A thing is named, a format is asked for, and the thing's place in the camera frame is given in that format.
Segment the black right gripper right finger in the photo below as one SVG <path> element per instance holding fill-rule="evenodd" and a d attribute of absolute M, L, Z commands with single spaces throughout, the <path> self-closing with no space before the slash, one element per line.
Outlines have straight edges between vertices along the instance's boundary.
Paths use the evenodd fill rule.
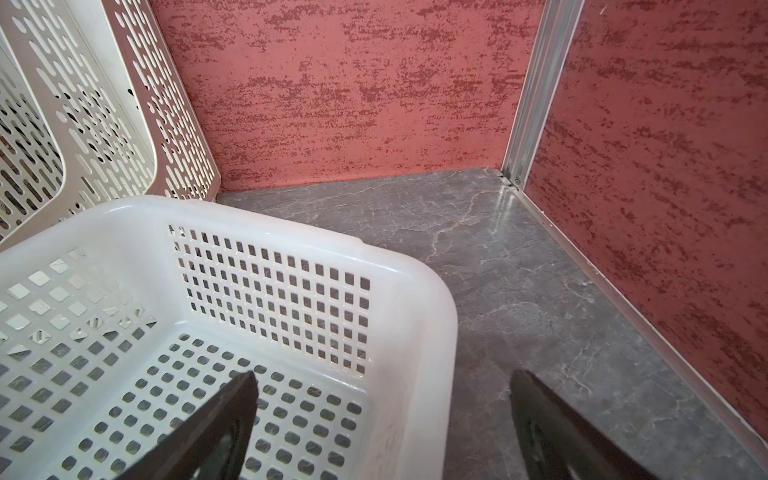
<path fill-rule="evenodd" d="M 510 403 L 531 479 L 654 479 L 532 372 L 515 370 Z"/>

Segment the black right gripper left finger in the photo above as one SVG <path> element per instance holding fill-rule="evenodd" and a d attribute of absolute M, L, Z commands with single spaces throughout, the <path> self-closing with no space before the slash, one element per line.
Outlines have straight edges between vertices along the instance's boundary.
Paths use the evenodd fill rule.
<path fill-rule="evenodd" d="M 259 398 L 252 371 L 229 381 L 121 479 L 238 479 Z"/>

